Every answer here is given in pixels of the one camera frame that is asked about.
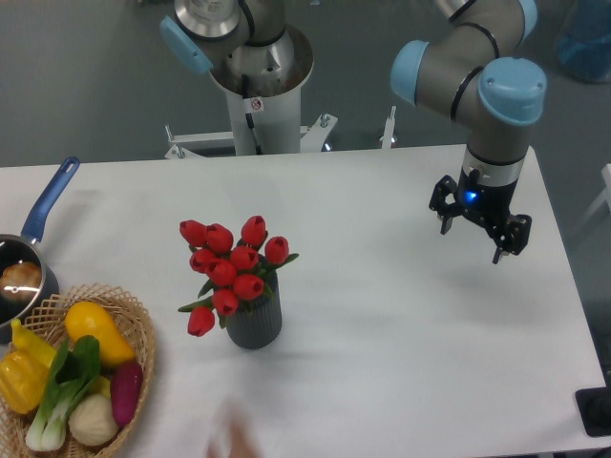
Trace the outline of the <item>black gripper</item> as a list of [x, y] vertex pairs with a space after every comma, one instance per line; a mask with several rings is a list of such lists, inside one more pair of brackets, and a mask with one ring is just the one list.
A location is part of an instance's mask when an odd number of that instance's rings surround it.
[[467, 177], [457, 183], [448, 175], [443, 176], [433, 187], [429, 208], [441, 221], [440, 234], [446, 235], [453, 225], [453, 219], [460, 215], [493, 231], [496, 245], [493, 264], [498, 264], [504, 256], [518, 256], [527, 246], [532, 226], [528, 215], [510, 215], [510, 203], [517, 182], [491, 187], [471, 184]]

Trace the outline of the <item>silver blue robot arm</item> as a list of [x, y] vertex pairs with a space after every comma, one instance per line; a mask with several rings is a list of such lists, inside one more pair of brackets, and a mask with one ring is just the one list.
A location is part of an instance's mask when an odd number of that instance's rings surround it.
[[[434, 187], [430, 206], [448, 231], [462, 217], [483, 228], [495, 255], [519, 254], [532, 220], [511, 200], [543, 112], [547, 80], [535, 63], [513, 57], [537, 23], [532, 1], [442, 1], [453, 25], [441, 43], [407, 43], [390, 70], [401, 99], [466, 127], [458, 178]], [[301, 151], [301, 89], [313, 68], [306, 37], [280, 1], [178, 1], [160, 22], [178, 61], [210, 74], [224, 91], [236, 153]]]

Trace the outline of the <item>blurred human hand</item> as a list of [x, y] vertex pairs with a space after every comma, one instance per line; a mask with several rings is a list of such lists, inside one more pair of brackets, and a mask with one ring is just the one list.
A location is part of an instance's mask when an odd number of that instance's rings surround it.
[[227, 401], [214, 415], [204, 456], [207, 458], [263, 457], [249, 419], [238, 403]]

